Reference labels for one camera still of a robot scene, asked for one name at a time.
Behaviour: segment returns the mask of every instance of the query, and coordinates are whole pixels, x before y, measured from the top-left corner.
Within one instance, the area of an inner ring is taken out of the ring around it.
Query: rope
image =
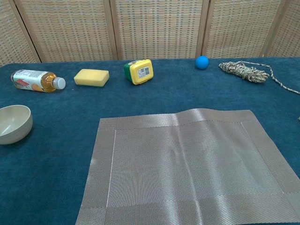
[[[271,75],[267,74],[263,70],[256,69],[255,67],[246,67],[245,63],[252,64],[252,65],[258,65],[258,66],[263,66],[267,67],[271,71]],[[246,62],[246,61],[238,61],[238,62],[223,62],[219,64],[219,67],[230,74],[234,74],[236,76],[239,76],[243,79],[246,79],[251,82],[255,83],[262,83],[266,81],[266,79],[270,76],[272,80],[274,80],[276,83],[278,83],[282,88],[294,92],[296,94],[300,94],[300,91],[296,91],[293,89],[290,89],[286,86],[284,86],[279,80],[277,80],[274,77],[273,70],[270,66],[265,65],[265,64],[260,64],[260,63],[253,63],[253,62]]]

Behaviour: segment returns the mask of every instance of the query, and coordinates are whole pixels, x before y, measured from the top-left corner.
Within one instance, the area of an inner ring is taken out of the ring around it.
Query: blue ball
[[[196,59],[196,67],[198,69],[206,69],[208,67],[209,60],[206,56],[202,55]]]

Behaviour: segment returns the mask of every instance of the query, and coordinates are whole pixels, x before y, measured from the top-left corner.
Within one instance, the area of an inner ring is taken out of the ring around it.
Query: container label
[[[150,74],[149,67],[141,68],[137,71],[139,78],[143,78]]]
[[[48,72],[21,69],[14,74],[13,82],[20,89],[44,91],[41,79],[46,73]]]

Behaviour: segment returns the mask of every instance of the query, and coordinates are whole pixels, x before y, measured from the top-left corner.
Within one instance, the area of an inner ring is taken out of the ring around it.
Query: bottle cap
[[[53,79],[52,84],[55,89],[64,89],[66,86],[66,81],[64,78],[56,77]]]

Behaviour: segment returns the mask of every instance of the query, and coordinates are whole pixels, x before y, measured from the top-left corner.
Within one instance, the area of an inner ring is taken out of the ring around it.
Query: gray placemat
[[[300,180],[251,111],[101,119],[77,225],[300,222]]]

